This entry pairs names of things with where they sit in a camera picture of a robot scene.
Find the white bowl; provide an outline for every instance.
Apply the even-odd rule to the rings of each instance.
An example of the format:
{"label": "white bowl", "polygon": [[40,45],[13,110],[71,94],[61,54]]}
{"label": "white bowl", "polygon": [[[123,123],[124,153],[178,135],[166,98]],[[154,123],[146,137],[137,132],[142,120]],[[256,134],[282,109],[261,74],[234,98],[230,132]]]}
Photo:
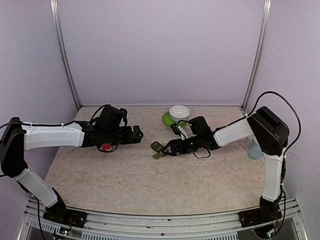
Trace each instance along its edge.
{"label": "white bowl", "polygon": [[178,122],[180,120],[187,121],[189,119],[190,113],[190,109],[182,105],[176,105],[169,109],[170,118],[175,122]]}

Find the white backdrop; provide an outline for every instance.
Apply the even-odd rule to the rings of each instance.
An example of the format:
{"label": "white backdrop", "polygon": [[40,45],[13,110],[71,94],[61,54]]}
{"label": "white backdrop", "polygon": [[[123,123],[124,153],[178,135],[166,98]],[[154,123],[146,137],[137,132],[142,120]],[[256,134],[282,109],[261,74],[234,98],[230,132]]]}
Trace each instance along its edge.
{"label": "white backdrop", "polygon": [[263,0],[68,0],[59,11],[82,105],[241,105]]}

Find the ventilation grille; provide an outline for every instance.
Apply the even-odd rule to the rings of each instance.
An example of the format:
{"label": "ventilation grille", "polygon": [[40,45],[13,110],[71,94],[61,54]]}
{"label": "ventilation grille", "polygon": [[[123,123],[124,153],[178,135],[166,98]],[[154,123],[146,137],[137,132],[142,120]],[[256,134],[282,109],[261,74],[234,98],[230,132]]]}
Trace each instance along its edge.
{"label": "ventilation grille", "polygon": [[[35,227],[37,229],[39,229],[39,222],[38,220],[32,219],[31,220],[31,226]],[[47,224],[47,223],[41,223],[41,227],[43,231],[49,232],[49,233],[58,233],[59,232],[59,228],[56,226],[52,226],[51,224]]]}
{"label": "ventilation grille", "polygon": [[[96,233],[91,233],[91,232],[82,232],[82,239],[83,240],[136,240],[137,238],[135,237],[126,237],[126,238],[121,238],[121,237],[112,237],[112,236],[106,236],[102,234],[96,234]],[[188,240],[239,240],[238,239],[238,234],[235,233],[229,233],[229,234],[221,234],[221,235],[215,235],[215,236],[210,236],[210,237],[191,237],[191,238],[181,238],[181,239],[188,239]]]}

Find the table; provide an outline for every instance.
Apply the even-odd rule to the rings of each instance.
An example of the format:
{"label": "table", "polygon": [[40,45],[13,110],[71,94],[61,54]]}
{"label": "table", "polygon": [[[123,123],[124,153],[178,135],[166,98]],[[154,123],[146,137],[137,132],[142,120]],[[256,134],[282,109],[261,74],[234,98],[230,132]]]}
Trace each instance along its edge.
{"label": "table", "polygon": [[[139,125],[140,144],[113,153],[95,147],[60,147],[45,181],[67,206],[132,215],[194,215],[259,205],[265,163],[248,157],[244,140],[197,159],[193,154],[152,158],[150,144],[177,138],[161,119],[168,106],[128,106],[128,125]],[[238,107],[190,106],[211,130],[243,115]],[[88,121],[97,107],[82,107],[76,120]],[[185,127],[189,136],[191,130]]]}

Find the green plate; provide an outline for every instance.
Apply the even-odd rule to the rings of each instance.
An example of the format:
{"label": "green plate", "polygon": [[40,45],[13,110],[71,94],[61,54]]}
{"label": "green plate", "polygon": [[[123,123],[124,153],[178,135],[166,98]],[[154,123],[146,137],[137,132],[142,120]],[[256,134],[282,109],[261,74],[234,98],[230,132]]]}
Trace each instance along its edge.
{"label": "green plate", "polygon": [[[173,121],[170,117],[169,112],[166,112],[163,116],[162,116],[162,122],[164,123],[164,125],[168,126],[170,128],[171,124],[174,124],[175,121]],[[179,126],[180,127],[184,127],[185,125],[187,125],[186,122],[180,122]]]}

